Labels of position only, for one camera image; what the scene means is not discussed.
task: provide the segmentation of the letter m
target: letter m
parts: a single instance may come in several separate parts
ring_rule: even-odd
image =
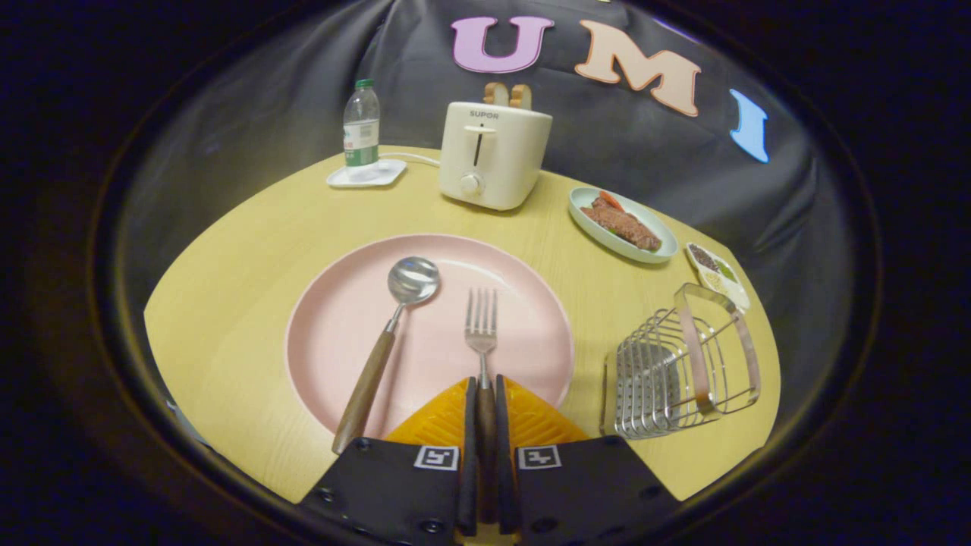
[[[586,62],[576,66],[578,74],[616,84],[620,82],[614,72],[616,59],[632,89],[639,91],[660,77],[660,85],[651,89],[651,95],[686,116],[698,115],[694,105],[694,76],[701,72],[698,65],[667,50],[646,57],[625,32],[613,26],[586,19],[580,25],[590,31],[590,50]]]

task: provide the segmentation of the power cord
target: power cord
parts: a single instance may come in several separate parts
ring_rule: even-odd
[[[404,157],[412,157],[414,159],[420,159],[436,167],[442,164],[442,162],[437,159],[432,159],[431,157],[425,157],[424,155],[408,154],[407,152],[388,152],[387,154],[378,154],[378,157],[388,157],[389,155],[400,155]]]

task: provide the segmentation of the blue letter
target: blue letter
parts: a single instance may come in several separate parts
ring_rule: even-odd
[[[769,154],[765,152],[765,121],[769,117],[749,97],[735,89],[729,89],[728,92],[738,101],[738,128],[731,132],[731,139],[755,159],[768,163]]]

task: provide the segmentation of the wooden table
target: wooden table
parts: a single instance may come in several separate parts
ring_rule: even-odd
[[[404,147],[382,152],[439,156]],[[528,263],[559,297],[574,332],[576,369],[560,411],[591,436],[599,435],[605,355],[656,309],[670,307],[683,283],[698,282],[684,252],[648,265],[595,243],[567,212],[570,189],[585,186],[575,180],[544,172],[519,209],[494,212],[441,195],[437,168],[420,162],[410,161],[388,187],[329,187],[327,175],[342,164],[342,154],[330,157],[230,211],[172,264],[145,310],[155,361],[188,420],[216,451],[292,502],[336,456],[332,433],[289,383],[285,328],[307,285],[347,252],[394,235],[434,232],[479,239]],[[764,445],[779,405],[779,357],[761,302],[732,253],[658,216],[682,247],[685,241],[706,246],[741,273],[752,299],[746,321],[762,380],[761,398],[745,411],[632,442],[684,499]]]

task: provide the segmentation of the pink plate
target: pink plate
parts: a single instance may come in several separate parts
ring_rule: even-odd
[[[553,406],[573,376],[573,335],[556,295],[528,265],[495,247],[451,235],[403,235],[361,247],[330,264],[307,287],[286,329],[286,368],[307,409],[337,429],[357,376],[397,305],[387,272],[406,256],[438,266],[442,284],[409,307],[364,432],[383,437],[428,400],[478,376],[479,357],[465,345],[469,289],[497,289],[498,345],[488,356],[501,373]]]

